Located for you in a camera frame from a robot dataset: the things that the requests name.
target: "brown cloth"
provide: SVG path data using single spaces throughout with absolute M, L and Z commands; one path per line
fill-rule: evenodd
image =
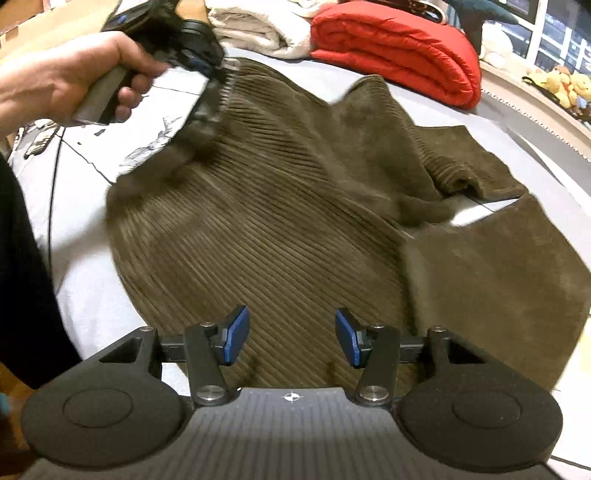
M 213 151 L 125 197 L 141 169 L 107 198 L 121 280 L 161 333 L 247 305 L 232 386 L 354 386 L 335 335 L 346 306 L 404 333 L 447 325 L 550 387 L 586 318 L 589 272 L 533 197 L 471 227 L 424 226 L 452 216 L 449 194 L 526 189 L 465 127 L 415 126 L 381 77 L 330 105 L 243 59 Z

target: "black sleeve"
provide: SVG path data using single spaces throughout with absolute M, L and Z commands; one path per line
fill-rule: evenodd
M 20 185 L 1 155 L 0 362 L 31 388 L 80 362 L 64 330 Z

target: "red blanket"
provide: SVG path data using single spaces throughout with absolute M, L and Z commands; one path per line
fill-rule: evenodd
M 369 2 L 348 2 L 314 18 L 312 57 L 388 80 L 448 105 L 480 101 L 478 56 L 457 28 Z

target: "device handle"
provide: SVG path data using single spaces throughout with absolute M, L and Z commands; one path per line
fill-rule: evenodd
M 117 95 L 121 87 L 131 86 L 136 74 L 122 65 L 104 74 L 88 90 L 74 113 L 74 120 L 83 124 L 109 125 L 115 122 L 115 109 L 119 104 Z

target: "person's arm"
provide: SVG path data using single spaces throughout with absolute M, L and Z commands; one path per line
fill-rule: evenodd
M 138 72 L 119 91 L 116 118 L 126 121 L 153 78 L 167 68 L 121 32 L 105 32 L 20 57 L 0 66 L 0 137 L 29 122 L 51 118 L 71 124 L 88 88 L 117 64 Z

